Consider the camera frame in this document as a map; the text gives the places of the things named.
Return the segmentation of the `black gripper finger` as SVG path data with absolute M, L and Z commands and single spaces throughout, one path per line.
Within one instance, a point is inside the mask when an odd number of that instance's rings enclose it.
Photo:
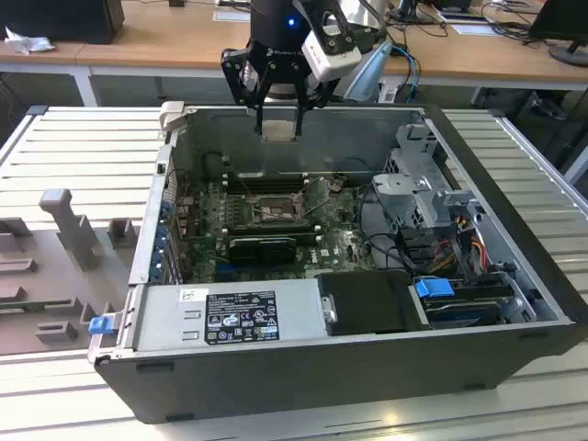
M 306 84 L 308 72 L 303 70 L 300 66 L 294 66 L 293 70 L 293 84 L 298 100 L 295 136 L 299 137 L 302 134 L 302 123 L 305 113 L 315 108 L 324 108 L 327 105 L 332 95 L 332 82 L 320 82 L 318 86 L 308 94 L 308 87 Z
M 220 57 L 220 66 L 235 103 L 255 111 L 256 134 L 262 133 L 264 103 L 272 85 L 272 68 L 266 50 L 265 45 L 248 45 L 241 50 L 225 49 Z M 244 73 L 247 67 L 257 74 L 253 88 L 246 85 Z

